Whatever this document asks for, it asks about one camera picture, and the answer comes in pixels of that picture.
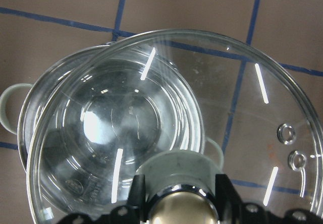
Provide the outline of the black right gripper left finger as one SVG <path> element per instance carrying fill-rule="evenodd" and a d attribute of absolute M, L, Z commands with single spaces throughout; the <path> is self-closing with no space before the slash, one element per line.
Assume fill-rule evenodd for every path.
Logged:
<path fill-rule="evenodd" d="M 109 214 L 103 214 L 95 220 L 86 214 L 72 213 L 59 223 L 140 223 L 144 221 L 145 206 L 145 175 L 135 175 L 126 204 L 117 206 Z"/>

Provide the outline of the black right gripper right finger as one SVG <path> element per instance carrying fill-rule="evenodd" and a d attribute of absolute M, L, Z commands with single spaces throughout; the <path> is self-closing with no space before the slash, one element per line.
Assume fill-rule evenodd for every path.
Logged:
<path fill-rule="evenodd" d="M 216 175 L 216 210 L 221 223 L 322 223 L 305 209 L 290 209 L 279 217 L 256 203 L 243 202 L 225 174 Z"/>

